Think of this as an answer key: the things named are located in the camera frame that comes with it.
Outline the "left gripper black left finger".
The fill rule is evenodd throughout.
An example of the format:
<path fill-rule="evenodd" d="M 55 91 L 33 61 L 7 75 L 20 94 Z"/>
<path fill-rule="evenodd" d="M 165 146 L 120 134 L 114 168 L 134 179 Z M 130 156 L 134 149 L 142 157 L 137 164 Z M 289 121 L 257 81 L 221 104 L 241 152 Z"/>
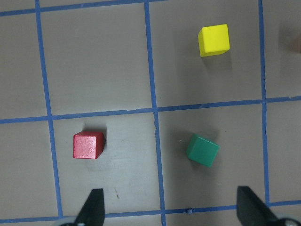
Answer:
<path fill-rule="evenodd" d="M 104 224 L 103 189 L 93 189 L 77 215 L 76 226 L 102 226 Z"/>

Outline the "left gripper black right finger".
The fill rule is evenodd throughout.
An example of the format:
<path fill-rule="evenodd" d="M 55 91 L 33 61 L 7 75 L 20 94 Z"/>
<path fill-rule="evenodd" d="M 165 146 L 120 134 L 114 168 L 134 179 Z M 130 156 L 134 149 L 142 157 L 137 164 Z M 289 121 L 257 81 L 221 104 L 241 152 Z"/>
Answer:
<path fill-rule="evenodd" d="M 278 217 L 248 186 L 237 187 L 237 218 L 242 226 L 277 226 Z"/>

